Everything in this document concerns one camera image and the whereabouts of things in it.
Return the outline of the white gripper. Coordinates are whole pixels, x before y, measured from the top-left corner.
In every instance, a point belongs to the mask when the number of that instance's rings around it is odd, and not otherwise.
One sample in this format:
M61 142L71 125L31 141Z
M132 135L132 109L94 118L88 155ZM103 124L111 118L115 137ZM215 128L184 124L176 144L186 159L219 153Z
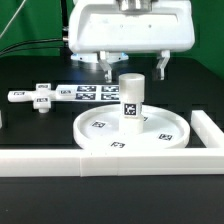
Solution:
M74 53L99 52L105 80L112 82L107 52L157 54L155 80L165 79L171 52L192 48L195 42L191 2L154 0L149 11L123 11L117 0L79 0L69 20L69 48Z

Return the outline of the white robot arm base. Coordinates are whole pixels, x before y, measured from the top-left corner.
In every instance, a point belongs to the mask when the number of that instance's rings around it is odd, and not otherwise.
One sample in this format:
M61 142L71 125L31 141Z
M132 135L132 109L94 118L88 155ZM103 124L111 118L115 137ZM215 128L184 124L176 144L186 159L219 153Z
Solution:
M129 56L124 52L112 52L101 55L100 53L73 53L71 59L76 62L97 63L100 59L106 60L109 64L126 61Z

